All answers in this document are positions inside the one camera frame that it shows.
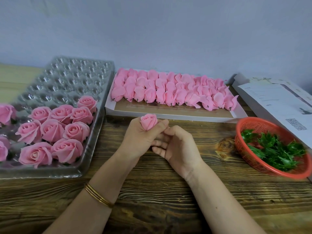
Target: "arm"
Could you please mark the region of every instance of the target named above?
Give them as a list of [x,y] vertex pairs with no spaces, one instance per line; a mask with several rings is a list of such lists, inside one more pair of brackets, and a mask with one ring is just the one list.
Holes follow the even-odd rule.
[[164,157],[189,184],[213,233],[265,234],[202,160],[190,133],[173,126],[152,145],[153,151]]
[[[107,201],[115,203],[127,175],[168,123],[168,120],[159,121],[149,131],[144,131],[139,118],[133,119],[119,149],[90,180],[92,188]],[[44,234],[100,234],[110,213],[110,208],[83,189]]]

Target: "red plastic basket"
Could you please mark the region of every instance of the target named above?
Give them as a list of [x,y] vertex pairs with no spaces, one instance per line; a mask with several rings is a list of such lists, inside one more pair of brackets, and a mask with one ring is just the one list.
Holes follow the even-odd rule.
[[280,175],[283,177],[290,177],[293,179],[303,179],[310,176],[312,172],[312,159],[309,154],[302,157],[296,157],[296,161],[300,161],[297,167],[289,172],[280,171],[269,164],[262,161],[255,155],[246,145],[241,132],[246,129],[253,129],[254,133],[267,133],[277,134],[279,139],[288,144],[296,138],[284,128],[277,126],[269,121],[257,117],[245,117],[236,124],[235,145],[242,158],[254,169],[267,173],[270,175]]

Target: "hand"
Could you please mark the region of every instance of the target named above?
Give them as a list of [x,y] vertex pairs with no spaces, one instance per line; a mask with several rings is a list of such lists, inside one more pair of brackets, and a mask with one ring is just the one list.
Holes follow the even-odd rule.
[[122,154],[123,159],[129,158],[136,164],[139,158],[150,148],[154,139],[168,127],[168,124],[168,120],[158,120],[152,129],[145,131],[140,123],[140,118],[133,119],[117,151]]
[[152,146],[153,152],[165,158],[185,180],[203,162],[193,136],[179,126],[164,130]]

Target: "woman's left hand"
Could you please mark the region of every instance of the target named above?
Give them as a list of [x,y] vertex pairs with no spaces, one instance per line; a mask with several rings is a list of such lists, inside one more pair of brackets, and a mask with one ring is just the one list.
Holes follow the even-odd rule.
[[145,131],[140,123],[140,118],[135,118],[130,122],[130,125],[124,135],[124,140],[121,143],[117,152],[124,159],[138,162],[139,158],[145,154],[150,148],[152,142],[158,137],[169,125],[168,120],[158,120],[158,123],[150,130]]

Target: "paper document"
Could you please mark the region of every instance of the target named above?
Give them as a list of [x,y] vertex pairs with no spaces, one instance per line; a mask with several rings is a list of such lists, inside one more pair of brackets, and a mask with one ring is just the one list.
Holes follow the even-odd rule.
[[247,83],[239,87],[312,148],[312,105],[309,102],[283,84]]

